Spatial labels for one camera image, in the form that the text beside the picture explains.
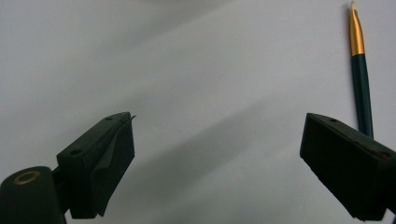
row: gray surface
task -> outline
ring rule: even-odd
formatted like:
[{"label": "gray surface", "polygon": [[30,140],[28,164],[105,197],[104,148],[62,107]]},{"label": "gray surface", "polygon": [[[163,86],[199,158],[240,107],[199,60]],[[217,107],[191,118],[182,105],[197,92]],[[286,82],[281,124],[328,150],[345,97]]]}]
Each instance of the gray surface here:
[{"label": "gray surface", "polygon": [[[2,2],[0,178],[131,111],[105,216],[69,223],[360,223],[299,157],[307,112],[356,127],[348,4]],[[375,138],[396,149],[396,2],[358,10]]]}]

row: black plastic part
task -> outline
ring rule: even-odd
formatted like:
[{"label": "black plastic part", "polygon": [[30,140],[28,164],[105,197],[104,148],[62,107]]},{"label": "black plastic part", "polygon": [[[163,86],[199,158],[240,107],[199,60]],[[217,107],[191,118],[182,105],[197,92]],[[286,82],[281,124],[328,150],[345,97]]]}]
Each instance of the black plastic part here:
[{"label": "black plastic part", "polygon": [[32,167],[8,177],[1,185],[0,199],[1,223],[65,223],[48,167]]},{"label": "black plastic part", "polygon": [[134,158],[129,112],[102,119],[58,154],[60,175],[70,186],[72,218],[101,216]]},{"label": "black plastic part", "polygon": [[351,61],[359,131],[374,138],[366,56],[357,54],[352,57]]},{"label": "black plastic part", "polygon": [[353,217],[381,220],[387,207],[393,209],[396,153],[374,139],[307,114],[300,155]]}]

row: round joint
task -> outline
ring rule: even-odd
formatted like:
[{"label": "round joint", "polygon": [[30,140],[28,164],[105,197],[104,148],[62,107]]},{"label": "round joint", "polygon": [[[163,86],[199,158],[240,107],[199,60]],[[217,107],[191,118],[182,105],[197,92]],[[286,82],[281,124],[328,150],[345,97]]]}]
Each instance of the round joint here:
[{"label": "round joint", "polygon": [[14,184],[16,184],[16,185],[28,184],[30,182],[35,181],[40,175],[41,175],[41,173],[38,171],[25,172],[25,173],[15,177]]}]

